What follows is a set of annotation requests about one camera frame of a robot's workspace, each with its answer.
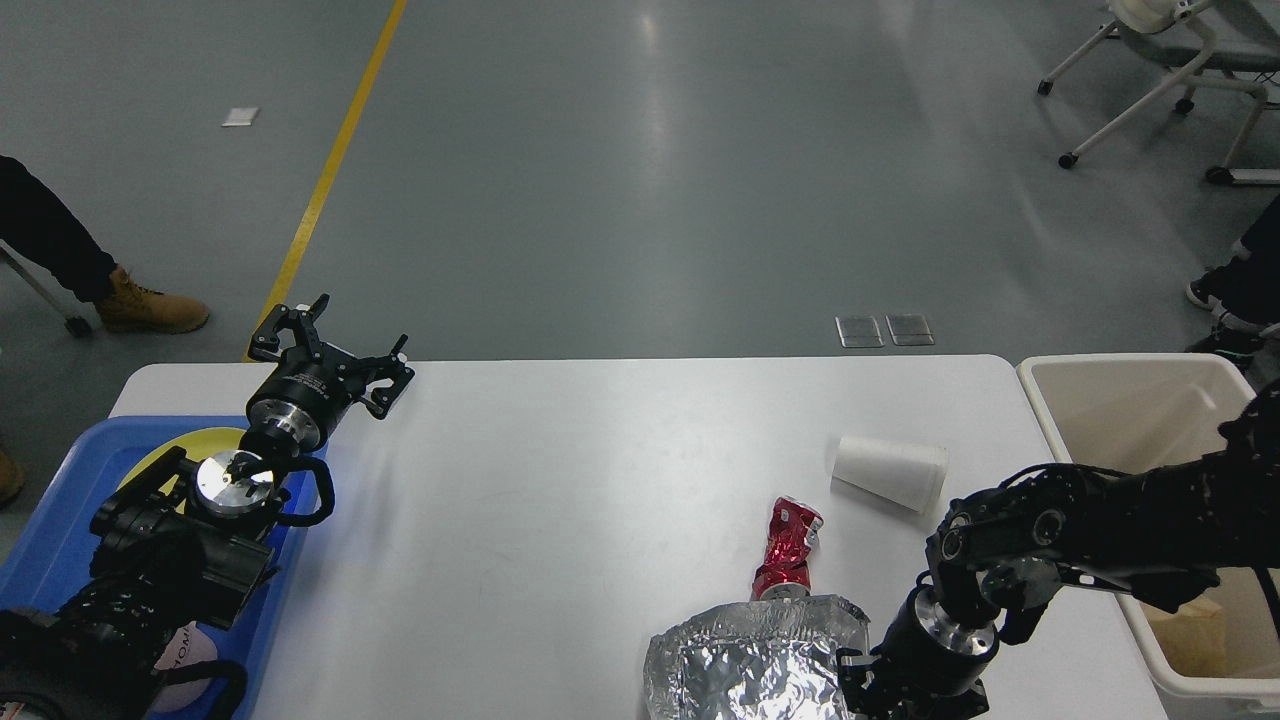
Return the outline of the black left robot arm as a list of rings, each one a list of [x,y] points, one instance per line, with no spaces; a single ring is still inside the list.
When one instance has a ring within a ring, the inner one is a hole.
[[[54,612],[3,611],[3,705],[29,719],[146,719],[165,689],[223,680],[207,711],[230,719],[247,694],[230,659],[169,667],[166,647],[197,623],[232,629],[278,573],[269,539],[335,510],[321,448],[356,405],[388,415],[413,379],[401,336],[360,357],[319,337],[329,297],[262,319],[247,354],[271,364],[234,448],[195,459],[177,446],[109,496],[90,521],[90,579]]]

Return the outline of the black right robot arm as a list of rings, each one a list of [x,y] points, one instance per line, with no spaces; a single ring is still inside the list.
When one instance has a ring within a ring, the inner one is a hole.
[[[852,716],[984,714],[982,673],[1030,639],[1064,587],[1175,612],[1219,585],[1220,569],[1248,568],[1276,615],[1277,384],[1219,433],[1224,448],[1189,462],[1137,474],[1046,462],[954,500],[882,642],[837,653]]]

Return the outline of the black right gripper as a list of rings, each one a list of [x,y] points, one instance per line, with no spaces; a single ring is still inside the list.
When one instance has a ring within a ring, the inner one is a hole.
[[[993,623],[951,618],[933,585],[916,585],[870,653],[836,652],[850,719],[975,719],[989,711],[980,675],[1000,650]]]

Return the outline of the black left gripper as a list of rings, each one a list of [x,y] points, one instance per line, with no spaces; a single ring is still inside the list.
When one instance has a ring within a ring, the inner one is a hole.
[[[244,450],[316,451],[351,406],[361,405],[374,419],[387,419],[415,378],[404,355],[407,334],[401,334],[387,354],[339,360],[338,373],[325,365],[326,345],[315,322],[329,301],[329,293],[320,293],[312,304],[278,304],[251,334],[247,360],[278,368],[247,402]]]

